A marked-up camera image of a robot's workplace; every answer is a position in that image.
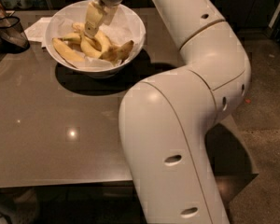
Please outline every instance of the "bowl of bananas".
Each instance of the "bowl of bananas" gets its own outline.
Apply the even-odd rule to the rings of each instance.
[[[139,16],[124,5],[109,8],[97,34],[84,33],[88,4],[74,3],[58,11],[45,32],[46,49],[58,63],[93,78],[114,76],[141,51],[146,28]]]

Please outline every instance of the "white bowl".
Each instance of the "white bowl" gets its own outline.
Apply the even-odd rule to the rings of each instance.
[[[122,45],[124,42],[132,40],[134,42],[133,50],[130,56],[122,64],[112,66],[112,68],[98,68],[93,70],[77,69],[66,62],[55,50],[52,45],[53,37],[62,37],[72,32],[73,22],[85,22],[88,3],[92,0],[86,0],[74,3],[58,11],[51,19],[45,32],[46,48],[51,57],[58,63],[69,69],[86,74],[94,78],[106,78],[114,76],[120,69],[130,63],[141,51],[146,37],[146,28],[139,16],[124,5],[119,5],[114,17],[106,18],[104,24],[100,27],[109,38],[115,43]]]

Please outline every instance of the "dark cup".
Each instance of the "dark cup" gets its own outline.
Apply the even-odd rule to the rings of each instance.
[[[0,19],[0,53],[20,53],[28,48],[30,44],[20,19],[17,17]]]

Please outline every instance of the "dark floor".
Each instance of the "dark floor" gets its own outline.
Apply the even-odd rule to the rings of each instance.
[[[246,182],[227,208],[233,224],[280,224],[280,44],[258,31],[238,36],[251,59],[252,83],[233,118],[258,175],[232,180],[238,187]],[[132,182],[38,187],[36,193],[36,223],[146,223]]]

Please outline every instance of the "curved white tube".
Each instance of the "curved white tube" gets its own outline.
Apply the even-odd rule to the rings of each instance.
[[[242,101],[250,63],[208,0],[154,0],[185,66],[125,95],[119,131],[147,223],[229,223],[204,136]]]

